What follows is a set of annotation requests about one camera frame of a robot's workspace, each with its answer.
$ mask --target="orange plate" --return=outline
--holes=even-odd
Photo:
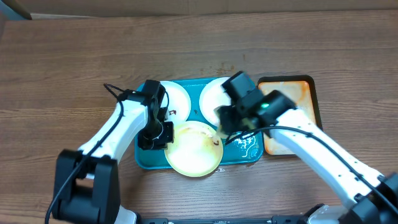
[[[318,102],[315,93],[315,85],[313,84],[313,80],[310,76],[264,77],[259,80],[258,88],[265,95],[269,94],[272,90],[281,91],[291,100],[293,100],[300,109],[303,109],[312,122],[316,123],[320,128],[322,128],[320,123]],[[275,139],[269,138],[266,134],[264,134],[264,145],[266,152],[270,155],[293,154],[290,149],[279,144]]]

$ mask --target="plate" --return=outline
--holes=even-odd
[[[216,127],[220,125],[220,119],[218,119],[214,110],[220,106],[231,105],[231,98],[221,86],[228,79],[229,77],[217,78],[209,82],[200,93],[200,111],[206,120]]]
[[[174,128],[174,142],[164,151],[167,162],[180,174],[202,177],[213,172],[223,157],[223,143],[216,131],[199,121]]]
[[[263,77],[259,80],[258,88],[264,95],[272,90],[279,90],[295,102],[297,107],[304,110],[310,120],[322,129],[320,120],[315,82],[308,75],[284,77]],[[270,155],[292,155],[293,152],[279,144],[275,139],[264,134],[266,152]]]
[[[160,81],[160,84],[164,86],[167,92],[161,107],[167,106],[167,102],[169,101],[169,112],[165,121],[172,121],[174,125],[186,121],[191,112],[191,98],[187,91],[175,82]]]

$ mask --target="white plate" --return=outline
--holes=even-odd
[[[166,121],[172,121],[174,125],[188,119],[191,112],[191,98],[187,91],[179,84],[171,81],[160,81],[170,97],[169,109]],[[163,98],[161,107],[167,106],[167,95]]]
[[[202,177],[213,172],[223,158],[223,143],[216,131],[199,121],[174,128],[174,142],[164,151],[167,162],[180,174]]]
[[[229,77],[217,78],[209,82],[200,93],[200,111],[206,120],[216,127],[220,125],[220,119],[218,119],[214,109],[219,106],[231,105],[231,98],[221,86],[228,79]]]

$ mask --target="wooden table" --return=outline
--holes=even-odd
[[[368,165],[398,170],[398,11],[7,22],[0,45],[0,220],[42,223],[63,148],[114,110],[102,83],[311,75],[325,132]],[[120,163],[122,205],[143,217],[244,218],[339,204],[297,157],[262,156],[191,179]]]

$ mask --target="teal tray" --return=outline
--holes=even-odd
[[[205,117],[203,117],[199,108],[199,96],[207,85],[216,78],[200,78],[191,80],[171,80],[172,82],[181,85],[189,94],[191,98],[191,112],[188,121],[200,121],[209,124],[212,128],[216,126],[210,124]],[[142,150],[137,145],[137,137],[134,141],[135,158],[139,166],[143,169],[171,169],[172,167],[167,162],[163,150]],[[264,152],[264,140],[262,133],[259,133],[251,138],[240,140],[237,139],[227,146],[224,145],[224,155],[220,165],[243,164],[248,162],[256,162]]]

